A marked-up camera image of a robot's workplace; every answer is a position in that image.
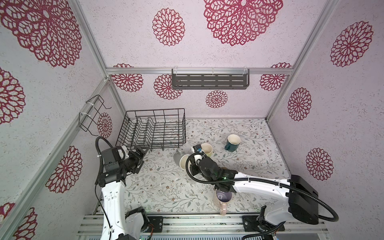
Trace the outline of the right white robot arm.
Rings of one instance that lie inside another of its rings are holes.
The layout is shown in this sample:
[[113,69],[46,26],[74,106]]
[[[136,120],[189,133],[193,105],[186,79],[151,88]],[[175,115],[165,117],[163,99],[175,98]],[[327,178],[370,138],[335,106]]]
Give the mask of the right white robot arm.
[[282,180],[257,178],[221,168],[202,152],[188,156],[186,173],[193,181],[213,185],[222,194],[247,193],[276,200],[273,205],[261,207],[255,233],[243,236],[244,240],[273,236],[293,219],[309,225],[317,225],[320,220],[339,220],[337,212],[320,200],[318,192],[297,175]]

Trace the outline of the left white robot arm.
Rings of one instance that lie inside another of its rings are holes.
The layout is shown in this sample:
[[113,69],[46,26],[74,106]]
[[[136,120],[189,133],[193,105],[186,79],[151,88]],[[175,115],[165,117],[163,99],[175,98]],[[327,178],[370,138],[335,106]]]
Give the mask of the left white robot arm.
[[144,208],[124,212],[126,178],[138,174],[144,165],[149,147],[114,147],[104,137],[97,137],[96,150],[100,160],[95,185],[101,187],[104,213],[102,240],[139,240],[141,232],[149,226]]

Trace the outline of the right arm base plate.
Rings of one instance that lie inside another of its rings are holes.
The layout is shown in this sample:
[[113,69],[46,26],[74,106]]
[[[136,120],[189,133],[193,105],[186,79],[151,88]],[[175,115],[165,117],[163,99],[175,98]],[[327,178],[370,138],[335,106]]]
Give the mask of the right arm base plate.
[[259,220],[258,215],[244,215],[242,216],[242,222],[245,232],[263,233],[276,227],[265,220]]

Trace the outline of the light green mug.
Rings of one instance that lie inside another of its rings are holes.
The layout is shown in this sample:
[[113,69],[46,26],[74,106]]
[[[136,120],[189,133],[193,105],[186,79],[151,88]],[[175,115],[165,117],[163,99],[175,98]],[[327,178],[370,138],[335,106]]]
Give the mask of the light green mug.
[[202,151],[208,156],[211,157],[213,152],[213,147],[209,143],[201,144]]

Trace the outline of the grey mug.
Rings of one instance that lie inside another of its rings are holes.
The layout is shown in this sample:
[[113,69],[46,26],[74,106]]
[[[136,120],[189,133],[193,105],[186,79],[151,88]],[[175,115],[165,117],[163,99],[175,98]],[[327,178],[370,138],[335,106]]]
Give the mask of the grey mug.
[[178,165],[182,170],[186,170],[186,162],[190,154],[184,153],[179,149],[176,149],[176,152],[173,155],[174,162]]

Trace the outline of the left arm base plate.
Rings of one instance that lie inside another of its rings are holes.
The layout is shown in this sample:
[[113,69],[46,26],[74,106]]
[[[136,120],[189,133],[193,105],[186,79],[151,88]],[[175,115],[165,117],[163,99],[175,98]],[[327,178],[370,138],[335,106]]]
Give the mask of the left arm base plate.
[[142,233],[162,233],[163,222],[163,216],[149,216],[147,218],[144,218]]

